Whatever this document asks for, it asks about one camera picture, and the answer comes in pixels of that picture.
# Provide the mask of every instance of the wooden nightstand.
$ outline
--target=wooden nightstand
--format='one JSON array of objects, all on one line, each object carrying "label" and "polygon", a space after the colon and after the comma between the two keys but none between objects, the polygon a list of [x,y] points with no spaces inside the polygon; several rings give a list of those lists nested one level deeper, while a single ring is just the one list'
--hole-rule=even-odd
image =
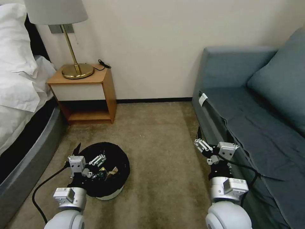
[{"label": "wooden nightstand", "polygon": [[61,70],[47,83],[69,125],[113,123],[117,103],[111,70],[95,70],[93,75],[79,80],[64,78]]}]

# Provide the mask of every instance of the sofa armrest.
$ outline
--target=sofa armrest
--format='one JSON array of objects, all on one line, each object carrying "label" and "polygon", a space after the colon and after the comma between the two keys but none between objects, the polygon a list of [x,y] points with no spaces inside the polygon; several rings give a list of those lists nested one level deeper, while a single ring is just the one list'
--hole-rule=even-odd
[{"label": "sofa armrest", "polygon": [[245,86],[276,52],[276,48],[267,46],[205,48],[194,94],[205,88]]}]

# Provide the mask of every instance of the power cord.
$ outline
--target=power cord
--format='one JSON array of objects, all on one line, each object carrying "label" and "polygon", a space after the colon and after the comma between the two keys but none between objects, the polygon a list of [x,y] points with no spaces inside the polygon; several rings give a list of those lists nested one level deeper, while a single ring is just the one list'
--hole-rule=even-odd
[{"label": "power cord", "polygon": [[70,167],[69,162],[65,162],[65,165],[63,168],[61,168],[59,171],[57,171],[56,173],[54,173],[52,176],[50,176],[48,179],[46,179],[44,182],[42,182],[40,185],[37,186],[37,188],[34,190],[33,194],[32,194],[32,202],[34,204],[34,206],[37,208],[37,210],[39,211],[39,213],[41,214],[42,218],[44,219],[45,224],[48,223],[47,218],[44,215],[44,212],[41,210],[41,208],[38,206],[38,204],[35,201],[35,194],[38,191],[38,189],[43,186],[45,183],[47,183],[50,179],[52,179],[53,177],[57,176],[58,174],[60,174],[62,171],[64,171],[66,168]]},{"label": "power cord", "polygon": [[[249,188],[249,191],[248,191],[248,192],[250,192],[250,190],[252,189],[252,187],[253,187],[253,185],[254,185],[256,179],[257,179],[258,177],[262,177],[262,174],[260,174],[258,171],[256,171],[255,169],[253,169],[253,168],[250,167],[250,166],[242,165],[242,164],[238,164],[238,163],[236,163],[236,162],[230,161],[230,160],[224,158],[224,157],[221,156],[221,155],[218,155],[218,157],[220,157],[222,160],[224,160],[224,161],[226,161],[226,162],[228,162],[228,163],[231,163],[231,164],[233,164],[233,165],[236,165],[236,166],[239,166],[239,167],[242,167],[242,168],[246,168],[246,169],[249,169],[249,170],[252,170],[253,172],[255,172],[254,178],[252,179],[252,181],[251,181],[250,184],[248,185],[248,188]],[[246,193],[242,196],[242,198],[241,198],[241,207],[244,205],[244,201],[245,201],[245,198],[246,198],[248,192],[246,192]]]},{"label": "power cord", "polygon": [[104,70],[105,68],[111,68],[111,66],[105,64],[101,59],[98,60],[98,63],[99,63],[100,65],[104,66],[102,69],[98,69],[98,68],[94,67],[94,69],[96,69],[96,70],[98,70],[98,71],[102,71],[102,70]]}]

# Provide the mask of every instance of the lamp base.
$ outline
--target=lamp base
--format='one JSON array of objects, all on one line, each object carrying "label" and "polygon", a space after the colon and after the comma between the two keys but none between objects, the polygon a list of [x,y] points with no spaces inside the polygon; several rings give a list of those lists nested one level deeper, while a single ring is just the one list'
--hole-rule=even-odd
[{"label": "lamp base", "polygon": [[89,64],[66,65],[63,67],[63,77],[71,80],[82,79],[94,73],[93,66]]}]

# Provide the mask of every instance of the floor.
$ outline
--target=floor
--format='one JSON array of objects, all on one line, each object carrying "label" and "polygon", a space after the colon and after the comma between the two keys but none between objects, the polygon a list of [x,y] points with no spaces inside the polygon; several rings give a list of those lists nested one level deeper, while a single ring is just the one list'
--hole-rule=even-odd
[{"label": "floor", "polygon": [[[39,183],[58,171],[80,142],[81,149],[112,142],[129,157],[131,173],[115,199],[87,196],[86,228],[205,229],[209,167],[193,146],[197,127],[190,102],[119,104],[113,125],[69,127]],[[65,187],[69,177],[66,169],[37,192],[36,201],[47,219],[58,212],[54,190]],[[44,227],[31,195],[7,228]]]}]

